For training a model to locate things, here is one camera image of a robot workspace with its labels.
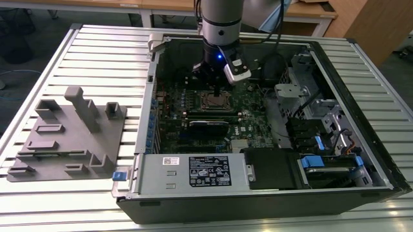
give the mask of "white sticker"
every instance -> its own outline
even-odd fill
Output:
[[[138,7],[138,5],[136,5],[136,4],[121,4],[121,6],[126,6],[126,7]]]
[[[336,16],[335,16],[335,15],[324,15],[324,14],[323,14],[321,17],[323,17],[323,18],[335,18]]]
[[[164,165],[180,165],[180,157],[164,157]]]

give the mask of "wire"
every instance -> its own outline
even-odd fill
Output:
[[[181,23],[184,23],[184,22],[186,21],[186,19],[188,19],[188,17],[185,16],[185,17],[184,17],[184,20],[181,21]]]
[[[202,19],[202,14],[201,14],[201,0],[194,0],[194,10],[196,10],[197,22],[201,22],[201,19]]]
[[[287,135],[283,135],[283,134],[280,134],[277,131],[275,131],[276,133],[277,133],[277,135],[280,135],[280,136],[283,136],[283,137],[285,137],[285,138],[292,138],[292,137],[289,137],[289,136],[287,136]]]
[[[39,73],[42,75],[42,72],[39,72],[37,70],[11,70],[11,71],[7,71],[5,73],[0,73],[0,75],[9,74],[9,73],[14,73],[14,72],[33,72],[33,73]]]
[[[333,143],[333,146],[332,146],[332,153],[331,153],[331,156],[335,156],[335,152],[336,152],[336,146],[337,146],[337,143],[339,143],[339,140],[340,140],[340,136],[341,134],[350,130],[348,128],[343,128],[340,131],[339,131],[339,135],[336,137],[336,140],[335,140],[335,143]]]
[[[352,137],[351,136],[348,136],[348,139],[351,140],[351,142],[352,142],[352,145],[348,147],[348,149],[344,151],[344,154],[350,154],[351,153],[351,150],[356,147],[356,142],[355,142],[355,140],[352,139]]]
[[[19,101],[19,100],[25,100],[25,98],[6,98],[6,97],[0,97],[0,99],[3,99],[3,100],[9,100],[9,101]]]
[[[295,112],[292,117],[296,117],[296,115],[299,114],[299,112],[301,110],[304,110],[304,108],[315,101],[316,97],[321,94],[321,90],[319,89],[317,92],[311,96],[311,98],[308,99],[308,101],[303,104],[301,107],[299,107],[297,111]]]

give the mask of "motherboard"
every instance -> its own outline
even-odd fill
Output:
[[[239,153],[275,146],[259,85],[245,82],[217,94],[189,81],[161,80],[157,97],[162,154]]]

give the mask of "floor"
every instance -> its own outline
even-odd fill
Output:
[[[37,26],[37,32],[27,36],[27,42],[35,52],[35,58],[21,65],[11,65],[0,58],[0,74],[3,70],[37,70],[43,71],[47,63],[55,53],[61,41],[70,29],[73,23],[110,25],[110,26],[141,26],[141,16],[132,15],[132,21],[128,14],[96,13],[96,12],[71,12],[59,11],[59,19],[53,20],[46,10],[33,11],[33,21]],[[161,28],[196,29],[194,17],[176,16],[169,18],[168,24],[162,23],[162,18],[156,17],[156,26]],[[253,28],[244,27],[243,31],[256,32]],[[413,108],[413,63],[402,60],[398,55],[391,55],[380,67],[391,84],[399,94]],[[34,72],[13,72],[0,75],[0,80],[7,87],[0,90],[0,97],[10,99],[25,99],[38,80],[39,74]],[[0,98],[0,136],[5,133],[9,124],[17,114],[23,100],[6,100]]]

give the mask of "power supply label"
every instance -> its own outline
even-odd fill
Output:
[[[232,186],[228,156],[190,157],[189,184],[193,187]]]

